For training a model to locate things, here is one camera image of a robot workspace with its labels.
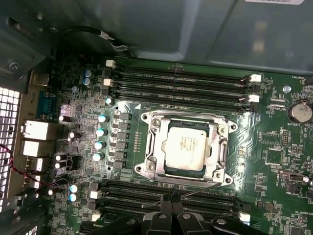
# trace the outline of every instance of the ram slot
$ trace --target ram slot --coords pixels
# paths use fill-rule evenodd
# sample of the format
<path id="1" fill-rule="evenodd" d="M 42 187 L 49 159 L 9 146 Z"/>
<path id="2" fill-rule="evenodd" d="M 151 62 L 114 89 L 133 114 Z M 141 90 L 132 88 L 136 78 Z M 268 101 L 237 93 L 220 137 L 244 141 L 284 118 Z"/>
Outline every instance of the ram slot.
<path id="1" fill-rule="evenodd" d="M 150 83 L 153 85 L 162 85 L 162 86 L 180 86 L 185 88 L 205 88 L 210 89 L 212 91 L 220 91 L 220 92 L 230 92 L 230 93 L 238 93 L 242 94 L 248 88 L 245 85 L 234 85 L 228 83 L 218 83 L 218 82 L 210 82 L 204 81 L 200 79 L 181 79 L 181 78 L 160 78 L 160 77 L 136 77 L 136 76 L 120 76 L 118 78 L 114 78 L 116 82 L 129 82 L 129 83 Z"/>
<path id="2" fill-rule="evenodd" d="M 142 202 L 134 202 L 134 201 L 124 201 L 119 199 L 111 199 L 104 201 L 103 210 L 115 210 L 120 212 L 157 212 L 160 211 L 160 206 L 154 206 L 150 208 L 141 208 Z M 235 214 L 231 211 L 215 211 L 215 210 L 204 210 L 202 208 L 194 209 L 194 208 L 187 208 L 183 206 L 185 212 L 195 212 L 199 213 L 203 216 L 203 218 L 208 221 L 209 219 L 213 219 L 218 216 L 235 216 Z"/>
<path id="3" fill-rule="evenodd" d="M 203 74 L 203 73 L 191 73 L 191 72 L 177 72 L 177 71 L 170 71 L 170 70 L 154 70 L 148 68 L 136 68 L 136 67 L 123 67 L 121 70 L 122 72 L 133 72 L 133 73 L 140 73 L 140 74 L 157 74 L 160 76 L 181 76 L 186 78 L 194 78 L 200 77 L 202 79 L 216 81 L 216 82 L 229 82 L 229 83 L 236 83 L 242 84 L 246 82 L 246 79 L 242 77 L 232 77 L 232 76 L 222 76 L 222 75 L 212 75 L 212 74 Z"/>
<path id="4" fill-rule="evenodd" d="M 118 85 L 118 91 L 123 92 L 148 92 L 151 95 L 174 95 L 189 98 L 198 98 L 203 100 L 219 100 L 224 102 L 241 103 L 243 101 L 248 101 L 247 95 L 233 95 L 233 94 L 215 94 L 210 93 L 210 91 L 198 90 L 198 91 L 184 91 L 184 90 L 174 90 L 160 87 L 143 87 L 143 86 L 130 86 L 130 85 Z"/>
<path id="5" fill-rule="evenodd" d="M 102 191 L 109 191 L 110 189 L 114 190 L 133 190 L 133 191 L 138 191 L 140 193 L 154 193 L 154 194 L 165 194 L 165 193 L 170 193 L 174 189 L 170 188 L 163 188 L 163 187 L 158 187 L 158 186 L 149 186 L 149 185 L 143 185 L 143 184 L 134 184 L 134 183 L 127 183 L 127 182 L 122 182 L 122 181 L 113 181 L 113 180 L 106 180 L 102 184 Z M 191 192 L 190 190 L 180 190 L 180 189 L 175 189 L 176 192 L 179 194 L 186 194 Z M 228 205 L 239 205 L 240 200 L 237 197 L 233 196 L 226 196 L 222 194 L 217 194 L 217 193 L 212 193 L 212 192 L 202 192 L 202 193 L 197 193 L 195 195 L 192 195 L 188 197 L 192 200 L 205 200 L 205 201 L 212 201 L 212 202 L 217 202 L 217 203 L 224 203 Z"/>
<path id="6" fill-rule="evenodd" d="M 168 104 L 168 105 L 174 105 L 174 106 L 185 106 L 185 107 L 195 107 L 203 109 L 204 107 L 206 109 L 211 110 L 224 110 L 229 112 L 247 112 L 250 110 L 250 105 L 226 105 L 226 104 L 213 104 L 213 103 L 197 103 L 197 100 L 185 100 L 183 97 L 181 100 L 177 99 L 167 99 L 167 98 L 159 98 L 159 97 L 149 97 L 142 94 L 121 94 L 119 92 L 116 92 L 116 94 L 112 94 L 114 98 L 122 99 L 122 100 L 131 100 L 131 101 L 140 101 L 140 102 L 150 102 L 155 104 Z"/>
<path id="7" fill-rule="evenodd" d="M 158 196 L 149 196 L 147 194 L 138 194 L 136 192 L 110 192 L 109 194 L 106 194 L 105 198 L 112 199 L 112 198 L 118 198 L 118 199 L 124 199 L 124 200 L 139 200 L 140 202 L 149 203 L 149 202 L 155 202 L 160 199 L 161 195 Z M 223 203 L 212 203 L 210 200 L 206 199 L 206 201 L 196 201 L 196 200 L 190 200 L 183 198 L 181 200 L 181 203 L 184 207 L 188 207 L 195 210 L 201 210 L 201 209 L 208 209 L 208 210 L 215 210 L 217 212 L 229 212 L 229 211 L 237 211 L 236 208 L 232 205 L 226 205 Z"/>

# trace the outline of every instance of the cpu socket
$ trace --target cpu socket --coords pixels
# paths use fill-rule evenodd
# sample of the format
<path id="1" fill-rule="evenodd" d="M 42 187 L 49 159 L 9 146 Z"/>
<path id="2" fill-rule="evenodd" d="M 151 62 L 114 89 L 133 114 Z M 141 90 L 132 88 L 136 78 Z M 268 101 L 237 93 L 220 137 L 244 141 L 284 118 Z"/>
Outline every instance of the cpu socket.
<path id="1" fill-rule="evenodd" d="M 148 124 L 146 157 L 136 173 L 151 181 L 208 187 L 229 185 L 225 173 L 228 134 L 237 124 L 224 116 L 156 110 L 141 115 Z"/>

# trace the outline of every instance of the motherboard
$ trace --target motherboard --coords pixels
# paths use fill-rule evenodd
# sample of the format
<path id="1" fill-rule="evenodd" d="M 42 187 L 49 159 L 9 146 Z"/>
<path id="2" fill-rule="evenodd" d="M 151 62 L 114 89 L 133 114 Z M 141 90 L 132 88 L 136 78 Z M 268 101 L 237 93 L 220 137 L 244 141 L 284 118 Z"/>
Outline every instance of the motherboard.
<path id="1" fill-rule="evenodd" d="M 184 210 L 311 235 L 312 117 L 309 77 L 60 55 L 36 113 L 63 125 L 48 230 L 86 234 L 127 214 L 142 219 L 164 193 L 218 184 L 183 198 Z"/>

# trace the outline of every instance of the red wire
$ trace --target red wire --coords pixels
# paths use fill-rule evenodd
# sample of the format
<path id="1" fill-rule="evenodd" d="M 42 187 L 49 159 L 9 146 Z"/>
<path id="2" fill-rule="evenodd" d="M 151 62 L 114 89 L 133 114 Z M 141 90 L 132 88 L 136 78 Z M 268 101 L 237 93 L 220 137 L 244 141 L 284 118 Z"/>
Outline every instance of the red wire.
<path id="1" fill-rule="evenodd" d="M 27 178 L 27 179 L 30 179 L 30 180 L 32 180 L 32 181 L 34 181 L 34 182 L 38 182 L 38 183 L 41 184 L 41 185 L 51 186 L 51 184 L 47 184 L 47 183 L 45 183 L 45 182 L 43 182 L 43 181 L 37 180 L 37 179 L 35 179 L 34 177 L 32 177 L 32 176 L 26 174 L 25 172 L 16 169 L 16 168 L 13 166 L 13 158 L 14 158 L 14 157 L 13 157 L 12 151 L 11 151 L 7 146 L 5 146 L 5 145 L 3 145 L 3 144 L 1 144 L 1 143 L 0 143 L 0 147 L 3 148 L 6 153 L 10 154 L 10 158 L 9 158 L 9 168 L 11 168 L 13 171 L 19 173 L 20 175 L 23 175 L 23 176 L 24 176 L 25 178 Z"/>

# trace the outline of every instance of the label sticker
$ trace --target label sticker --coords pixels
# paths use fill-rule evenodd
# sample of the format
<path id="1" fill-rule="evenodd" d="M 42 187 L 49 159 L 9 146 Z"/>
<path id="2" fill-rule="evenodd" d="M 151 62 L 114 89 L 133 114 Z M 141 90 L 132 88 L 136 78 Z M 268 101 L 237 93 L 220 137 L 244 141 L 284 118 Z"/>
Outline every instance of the label sticker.
<path id="1" fill-rule="evenodd" d="M 259 3 L 275 3 L 275 4 L 287 4 L 287 5 L 300 5 L 304 0 L 246 0 L 247 2 L 259 2 Z"/>

